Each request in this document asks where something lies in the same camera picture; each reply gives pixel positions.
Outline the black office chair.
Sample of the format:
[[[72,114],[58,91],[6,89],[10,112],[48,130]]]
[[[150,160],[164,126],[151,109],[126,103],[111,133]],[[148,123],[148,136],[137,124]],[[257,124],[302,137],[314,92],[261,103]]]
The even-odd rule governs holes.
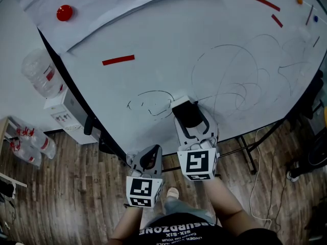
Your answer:
[[[100,131],[99,150],[103,153],[116,155],[126,166],[128,166],[126,153],[116,143],[96,117],[92,118],[91,116],[88,116],[84,125],[84,134],[91,135],[93,129],[98,129]]]

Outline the white paper sheets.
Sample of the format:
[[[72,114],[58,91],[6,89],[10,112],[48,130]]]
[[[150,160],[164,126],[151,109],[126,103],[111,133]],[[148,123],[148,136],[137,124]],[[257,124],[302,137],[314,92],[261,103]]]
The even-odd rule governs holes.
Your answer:
[[[52,49],[64,54],[101,26],[153,0],[16,0],[42,32]],[[59,21],[60,6],[73,8],[68,21]]]

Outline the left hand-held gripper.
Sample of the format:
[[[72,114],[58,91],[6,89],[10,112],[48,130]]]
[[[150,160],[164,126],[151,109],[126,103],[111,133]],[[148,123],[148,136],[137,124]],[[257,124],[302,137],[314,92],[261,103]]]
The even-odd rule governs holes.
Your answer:
[[[139,152],[132,163],[132,169],[126,178],[126,197],[129,206],[154,208],[164,185],[163,176],[158,178],[152,175],[161,175],[162,148],[155,144]]]

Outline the person's grey jeans leg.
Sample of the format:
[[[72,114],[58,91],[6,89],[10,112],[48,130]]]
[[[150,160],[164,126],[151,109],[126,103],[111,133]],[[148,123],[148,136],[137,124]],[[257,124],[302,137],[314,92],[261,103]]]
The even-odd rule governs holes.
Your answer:
[[[165,208],[166,215],[171,215],[174,213],[188,213],[197,216],[199,218],[202,218],[206,220],[208,223],[214,224],[216,222],[216,220],[214,220],[214,217],[209,211],[194,208],[189,204],[187,204],[186,202],[183,202],[175,197],[166,198],[164,208]]]

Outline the white water dispenser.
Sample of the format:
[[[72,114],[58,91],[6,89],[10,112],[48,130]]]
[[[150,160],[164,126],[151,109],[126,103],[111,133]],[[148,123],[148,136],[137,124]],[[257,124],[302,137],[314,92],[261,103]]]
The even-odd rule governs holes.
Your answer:
[[[84,134],[87,113],[69,88],[66,88],[58,96],[47,99],[44,110],[77,143],[84,145],[99,142],[100,131],[98,129],[93,129],[90,135]]]

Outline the light wooden side table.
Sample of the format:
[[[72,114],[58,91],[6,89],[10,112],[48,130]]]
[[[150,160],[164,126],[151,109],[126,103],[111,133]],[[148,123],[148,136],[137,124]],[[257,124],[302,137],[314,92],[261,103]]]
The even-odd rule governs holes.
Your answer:
[[[0,120],[0,155],[1,155],[1,152],[2,152],[3,142],[4,142],[4,139],[5,139],[6,133],[7,133],[8,124],[9,124],[9,119],[7,117]],[[27,184],[22,183],[20,181],[17,181],[17,180],[15,180],[13,178],[10,178],[10,177],[6,176],[5,174],[3,174],[1,172],[0,172],[0,178],[3,178],[5,180],[7,180],[7,181],[10,181],[10,182],[12,182],[12,183],[14,183],[16,185],[22,186],[24,188],[28,188]]]

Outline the large clear water bottle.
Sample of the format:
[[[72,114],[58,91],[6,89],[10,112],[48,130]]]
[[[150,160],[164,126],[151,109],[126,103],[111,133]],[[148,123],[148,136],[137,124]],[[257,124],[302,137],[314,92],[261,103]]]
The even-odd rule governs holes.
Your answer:
[[[46,99],[55,98],[64,88],[64,81],[46,49],[31,51],[22,61],[21,73]]]

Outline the long red magnetic strip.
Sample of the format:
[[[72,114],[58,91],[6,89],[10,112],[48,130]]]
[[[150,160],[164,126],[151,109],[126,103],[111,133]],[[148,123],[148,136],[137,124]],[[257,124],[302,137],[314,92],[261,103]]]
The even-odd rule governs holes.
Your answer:
[[[273,8],[274,10],[276,10],[278,12],[281,10],[280,7],[278,7],[277,5],[271,3],[271,2],[269,2],[267,0],[255,0],[255,1],[258,1],[258,2],[264,4],[264,5],[268,6],[268,7],[271,7],[271,8]]]

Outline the black whiteboard eraser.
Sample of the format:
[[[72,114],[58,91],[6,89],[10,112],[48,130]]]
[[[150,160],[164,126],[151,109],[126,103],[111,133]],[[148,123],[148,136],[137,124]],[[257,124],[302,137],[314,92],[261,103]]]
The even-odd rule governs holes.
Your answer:
[[[203,122],[197,104],[192,103],[188,96],[173,101],[171,109],[174,116],[186,128],[194,128]]]

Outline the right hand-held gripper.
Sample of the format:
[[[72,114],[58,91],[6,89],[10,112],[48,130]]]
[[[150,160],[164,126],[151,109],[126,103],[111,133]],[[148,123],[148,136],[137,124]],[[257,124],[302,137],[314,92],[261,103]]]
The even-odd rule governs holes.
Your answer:
[[[180,147],[177,156],[182,174],[190,181],[206,181],[215,177],[217,162],[220,157],[217,146],[218,124],[203,107],[199,110],[204,116],[203,122],[196,128],[186,128],[174,118]]]

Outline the person's left forearm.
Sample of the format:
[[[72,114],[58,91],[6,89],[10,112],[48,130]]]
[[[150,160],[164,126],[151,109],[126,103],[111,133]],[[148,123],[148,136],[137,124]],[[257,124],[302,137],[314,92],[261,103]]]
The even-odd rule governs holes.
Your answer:
[[[116,226],[108,245],[123,245],[141,226],[142,207],[127,207],[124,215]]]

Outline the person's right forearm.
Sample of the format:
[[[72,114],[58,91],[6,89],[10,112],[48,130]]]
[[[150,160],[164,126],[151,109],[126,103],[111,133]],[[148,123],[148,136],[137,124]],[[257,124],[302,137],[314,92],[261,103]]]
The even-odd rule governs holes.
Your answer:
[[[239,236],[260,227],[219,178],[203,181],[203,185],[222,227],[231,234]]]

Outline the white whiteboard on black stand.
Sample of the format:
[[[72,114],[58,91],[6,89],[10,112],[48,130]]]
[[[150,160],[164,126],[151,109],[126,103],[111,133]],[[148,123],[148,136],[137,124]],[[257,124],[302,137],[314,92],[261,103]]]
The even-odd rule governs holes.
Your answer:
[[[179,147],[171,103],[182,96],[205,108],[227,140],[284,118],[303,95],[327,54],[327,2],[267,1],[281,10],[255,0],[160,0],[64,54],[44,44],[84,110],[126,154],[158,144],[168,155]]]

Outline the person's black printed t-shirt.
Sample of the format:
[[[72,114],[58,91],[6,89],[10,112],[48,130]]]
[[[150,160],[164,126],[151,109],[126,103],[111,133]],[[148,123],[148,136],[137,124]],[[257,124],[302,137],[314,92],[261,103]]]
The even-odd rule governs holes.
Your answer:
[[[282,245],[277,235],[257,228],[233,235],[189,213],[164,216],[130,238],[133,245]]]

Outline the red round magnet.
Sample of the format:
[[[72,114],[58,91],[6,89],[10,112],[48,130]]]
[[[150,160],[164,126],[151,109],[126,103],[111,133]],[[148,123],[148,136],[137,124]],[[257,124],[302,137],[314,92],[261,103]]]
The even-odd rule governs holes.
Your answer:
[[[69,5],[62,5],[58,8],[56,16],[59,21],[68,21],[73,16],[73,8]]]

